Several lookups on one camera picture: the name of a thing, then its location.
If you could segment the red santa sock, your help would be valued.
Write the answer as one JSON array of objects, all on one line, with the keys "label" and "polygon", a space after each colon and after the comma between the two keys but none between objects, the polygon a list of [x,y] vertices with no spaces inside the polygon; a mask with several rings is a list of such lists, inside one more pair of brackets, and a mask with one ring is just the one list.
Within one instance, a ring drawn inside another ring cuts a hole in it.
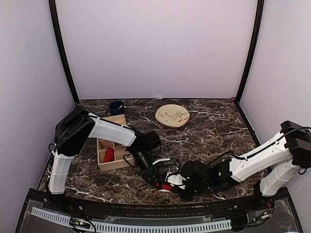
[{"label": "red santa sock", "polygon": [[109,162],[113,162],[115,160],[115,151],[112,147],[108,147],[105,151],[105,155],[104,155],[104,163],[109,163]]}]

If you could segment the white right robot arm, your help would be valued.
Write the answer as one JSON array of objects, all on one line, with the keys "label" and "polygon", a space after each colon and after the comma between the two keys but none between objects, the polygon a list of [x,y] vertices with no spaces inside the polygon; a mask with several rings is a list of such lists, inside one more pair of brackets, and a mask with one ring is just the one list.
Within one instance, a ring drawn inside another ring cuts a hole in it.
[{"label": "white right robot arm", "polygon": [[165,181],[172,191],[191,201],[195,193],[224,192],[253,174],[273,166],[273,170],[254,186],[248,207],[259,210],[267,198],[288,182],[300,170],[311,167],[311,129],[291,121],[281,124],[281,130],[266,143],[241,156],[232,156],[215,167],[200,161],[184,163],[179,173],[168,174]]}]

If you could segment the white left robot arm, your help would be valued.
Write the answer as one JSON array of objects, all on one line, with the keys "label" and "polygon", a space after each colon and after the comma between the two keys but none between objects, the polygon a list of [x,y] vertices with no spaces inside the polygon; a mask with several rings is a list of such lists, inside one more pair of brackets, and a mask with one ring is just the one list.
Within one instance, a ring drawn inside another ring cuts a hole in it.
[{"label": "white left robot arm", "polygon": [[153,162],[152,151],[161,145],[156,132],[141,133],[130,126],[102,119],[84,108],[76,107],[56,125],[54,142],[49,144],[53,164],[47,189],[52,193],[49,203],[57,211],[63,212],[69,207],[68,200],[61,194],[65,192],[71,162],[89,138],[126,147],[147,183],[158,190],[173,191],[173,187],[162,180]]}]

